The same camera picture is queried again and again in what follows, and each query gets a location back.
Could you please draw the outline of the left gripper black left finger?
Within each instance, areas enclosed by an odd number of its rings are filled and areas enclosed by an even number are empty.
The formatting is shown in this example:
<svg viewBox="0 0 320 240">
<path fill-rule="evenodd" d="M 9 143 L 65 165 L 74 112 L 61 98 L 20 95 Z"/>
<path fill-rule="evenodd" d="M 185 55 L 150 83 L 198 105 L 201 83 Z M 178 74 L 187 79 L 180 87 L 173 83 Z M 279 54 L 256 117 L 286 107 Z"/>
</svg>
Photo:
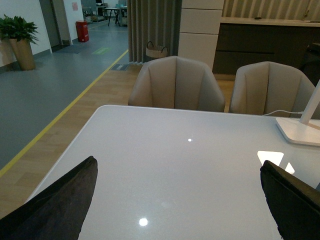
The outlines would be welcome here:
<svg viewBox="0 0 320 240">
<path fill-rule="evenodd" d="M 76 240 L 95 191 L 98 162 L 89 156 L 0 220 L 2 240 Z"/>
</svg>

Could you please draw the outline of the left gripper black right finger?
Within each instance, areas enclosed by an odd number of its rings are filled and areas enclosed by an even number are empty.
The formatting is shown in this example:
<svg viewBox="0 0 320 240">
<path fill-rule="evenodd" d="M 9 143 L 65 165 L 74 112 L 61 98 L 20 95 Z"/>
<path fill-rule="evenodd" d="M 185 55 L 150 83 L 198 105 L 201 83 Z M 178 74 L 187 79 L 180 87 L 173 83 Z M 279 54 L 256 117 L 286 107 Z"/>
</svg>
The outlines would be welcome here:
<svg viewBox="0 0 320 240">
<path fill-rule="evenodd" d="M 320 192 L 266 160 L 261 187 L 279 234 L 284 240 L 320 238 Z"/>
</svg>

